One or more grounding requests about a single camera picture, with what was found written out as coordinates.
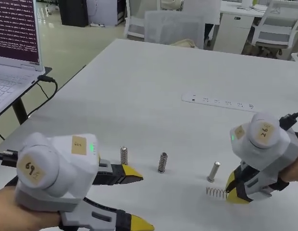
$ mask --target outlet socket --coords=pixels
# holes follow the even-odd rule
[[[240,111],[257,112],[254,104],[251,103],[238,103],[230,100],[222,100],[217,98],[210,98],[197,94],[186,93],[183,94],[181,100],[190,103],[199,103],[204,105],[224,107],[229,109],[236,109]]]

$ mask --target office room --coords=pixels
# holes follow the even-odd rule
[[[0,0],[0,231],[298,231],[298,0]]]

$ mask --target laptop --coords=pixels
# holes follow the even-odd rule
[[[0,113],[44,73],[36,0],[0,0]]]

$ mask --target human hand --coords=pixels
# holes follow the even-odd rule
[[[280,177],[285,182],[298,181],[298,158],[294,163],[281,171]]]
[[[38,231],[59,225],[57,212],[31,211],[17,205],[14,190],[15,187],[0,190],[0,231]]]

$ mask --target metal pin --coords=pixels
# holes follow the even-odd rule
[[[207,176],[208,182],[210,182],[210,183],[213,183],[214,182],[214,177],[215,177],[215,175],[217,173],[217,170],[218,170],[218,168],[219,168],[220,165],[221,165],[220,162],[215,162],[214,163],[209,176]]]
[[[120,161],[121,161],[122,165],[128,165],[128,149],[127,149],[127,147],[121,147]]]
[[[167,162],[167,154],[162,153],[161,157],[160,157],[159,167],[158,167],[158,172],[159,173],[164,173],[165,172],[166,162]]]

